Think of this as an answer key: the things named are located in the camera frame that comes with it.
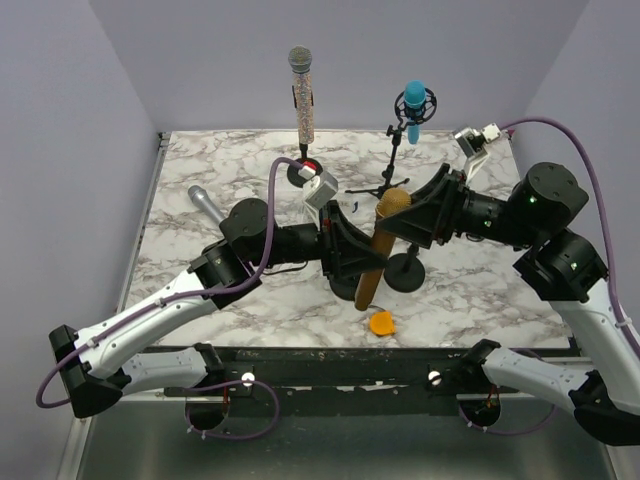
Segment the silver microphone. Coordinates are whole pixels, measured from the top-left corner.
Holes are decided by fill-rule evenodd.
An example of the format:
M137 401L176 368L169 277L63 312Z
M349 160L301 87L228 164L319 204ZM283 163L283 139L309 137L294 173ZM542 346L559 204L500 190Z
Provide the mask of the silver microphone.
M211 200L207 191L199 185L192 185L188 188L188 196L191 203L202 213L204 213L215 225L219 225L225 220L226 215Z

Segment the black tripod shock mount stand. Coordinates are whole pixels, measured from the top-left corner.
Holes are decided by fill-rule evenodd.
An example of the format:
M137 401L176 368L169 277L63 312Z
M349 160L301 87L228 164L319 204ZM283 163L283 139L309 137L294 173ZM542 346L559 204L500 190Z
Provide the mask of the black tripod shock mount stand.
M425 86L425 90L426 90L427 100L426 100L423 117L419 122L420 127L424 123L429 121L437 111L436 95L431 89L427 88L426 86ZM396 100L394 102L394 113L398 121L397 126L394 127L393 125L390 125L386 131L386 136L391 139L392 149L391 149L389 162L386 168L381 173L381 176L383 178L383 183L373 188L348 189L345 191L346 194L349 194L349 195L369 194L374 196L377 199L381 199L384 193L390 188L406 185L409 182L409 178L406 178L395 184L392 183L393 175L395 173L395 162L396 162L398 149L399 149L399 146L401 145L403 135L407 136L407 132L406 132L407 118L404 112L404 91L396 97Z

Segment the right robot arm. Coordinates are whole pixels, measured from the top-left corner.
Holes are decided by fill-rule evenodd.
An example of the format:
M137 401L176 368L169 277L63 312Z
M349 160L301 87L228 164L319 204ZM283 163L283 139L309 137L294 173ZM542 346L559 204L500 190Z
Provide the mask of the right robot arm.
M480 392L507 387L572 414L580 427L611 446L639 443L637 331L614 316L608 287L613 272L569 224L589 196L564 166L531 167L507 200L472 191L447 166L412 197L410 206L378 220L383 231L421 248L470 234L523 251L515 270L570 328L592 370L574 371L483 339L447 381Z

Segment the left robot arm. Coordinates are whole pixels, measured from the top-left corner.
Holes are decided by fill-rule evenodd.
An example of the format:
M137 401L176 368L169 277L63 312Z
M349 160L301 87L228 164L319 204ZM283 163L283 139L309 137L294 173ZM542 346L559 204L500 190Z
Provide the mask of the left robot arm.
M211 347L153 352L157 340L179 327L220 311L261 284L257 270L319 261L331 280L357 278L383 267L369 236L352 225L338 203L329 201L315 223L280 227L267 202L237 203L219 228L222 240L206 247L167 285L118 315L76 330L62 325L49 341L75 417L106 411L123 396L156 388L194 388L214 393L222 366Z

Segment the shock mount round base stand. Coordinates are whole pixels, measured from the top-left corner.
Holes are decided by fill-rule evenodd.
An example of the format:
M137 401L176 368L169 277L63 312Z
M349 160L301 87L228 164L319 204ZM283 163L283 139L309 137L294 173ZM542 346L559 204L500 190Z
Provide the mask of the shock mount round base stand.
M329 279L329 286L333 294L339 299L353 302L359 279L359 276L334 277Z

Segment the blue microphone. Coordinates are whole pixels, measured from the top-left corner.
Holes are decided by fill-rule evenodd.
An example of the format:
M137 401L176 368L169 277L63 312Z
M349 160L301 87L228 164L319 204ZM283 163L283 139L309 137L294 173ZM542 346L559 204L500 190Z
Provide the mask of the blue microphone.
M407 138L415 145L420 137L420 124L426 105L425 85L419 80L407 83L404 91L404 112L407 118Z

